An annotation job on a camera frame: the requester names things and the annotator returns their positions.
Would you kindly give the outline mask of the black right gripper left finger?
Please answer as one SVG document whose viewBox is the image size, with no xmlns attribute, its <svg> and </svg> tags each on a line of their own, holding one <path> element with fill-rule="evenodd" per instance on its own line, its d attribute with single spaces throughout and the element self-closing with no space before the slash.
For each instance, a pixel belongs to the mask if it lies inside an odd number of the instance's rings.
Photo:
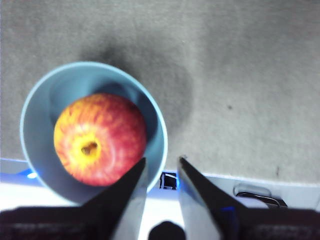
<svg viewBox="0 0 320 240">
<path fill-rule="evenodd" d="M 2 240 L 136 240 L 147 196 L 147 160 L 80 206 L 28 206 L 0 214 Z"/>
</svg>

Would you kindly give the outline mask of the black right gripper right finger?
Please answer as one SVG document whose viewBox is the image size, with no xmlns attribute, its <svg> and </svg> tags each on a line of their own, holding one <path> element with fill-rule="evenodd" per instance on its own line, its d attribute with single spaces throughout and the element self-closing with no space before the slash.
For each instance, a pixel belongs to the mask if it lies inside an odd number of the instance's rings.
<svg viewBox="0 0 320 240">
<path fill-rule="evenodd" d="M 189 240 L 318 240 L 314 210 L 247 207 L 214 185 L 184 157 L 178 160 L 179 202 Z"/>
</svg>

